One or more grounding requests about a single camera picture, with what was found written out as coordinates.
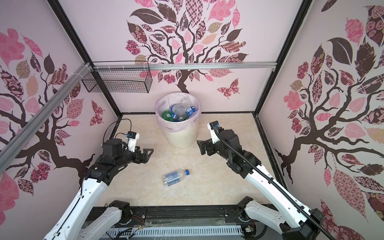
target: pink wall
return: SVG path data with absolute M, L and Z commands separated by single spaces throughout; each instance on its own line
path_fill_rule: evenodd
M 44 0 L 3 2 L 0 22 L 3 148 L 83 61 Z M 2 238 L 44 237 L 75 196 L 115 119 L 101 93 L 88 93 L 82 84 L 71 92 L 0 175 Z
M 62 0 L 61 4 L 93 61 L 168 64 L 276 61 L 301 0 L 117 0 L 108 4 Z M 180 23 L 190 23 L 190 31 Z M 113 93 L 113 97 L 123 112 L 153 111 L 158 98 L 180 91 L 198 97 L 203 111 L 253 111 L 270 69 L 179 73 L 175 69 L 159 76 L 152 71 L 149 94 Z M 198 80 L 190 79 L 191 74 Z M 238 85 L 231 89 L 236 79 Z M 127 99 L 138 101 L 127 104 Z
M 260 114 L 289 190 L 336 239 L 382 238 L 383 18 L 379 0 L 315 1 Z

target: black mesh basket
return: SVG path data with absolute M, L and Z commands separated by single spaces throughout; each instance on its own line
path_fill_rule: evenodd
M 88 92 L 101 92 L 101 88 L 96 80 L 102 80 L 107 90 L 111 93 L 149 93 L 152 84 L 152 76 L 149 71 L 148 62 L 126 62 L 132 62 L 132 64 L 136 65 L 135 67 L 132 67 L 132 65 L 125 67 L 124 65 L 95 66 L 93 71 L 89 72 L 82 80 Z

